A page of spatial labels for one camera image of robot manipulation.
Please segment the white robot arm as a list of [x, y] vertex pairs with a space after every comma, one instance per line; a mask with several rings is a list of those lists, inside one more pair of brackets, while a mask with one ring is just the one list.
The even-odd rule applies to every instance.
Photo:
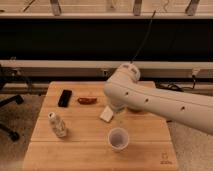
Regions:
[[104, 94], [114, 111], [145, 110], [213, 135], [213, 97], [139, 85], [140, 70], [121, 64], [106, 81]]

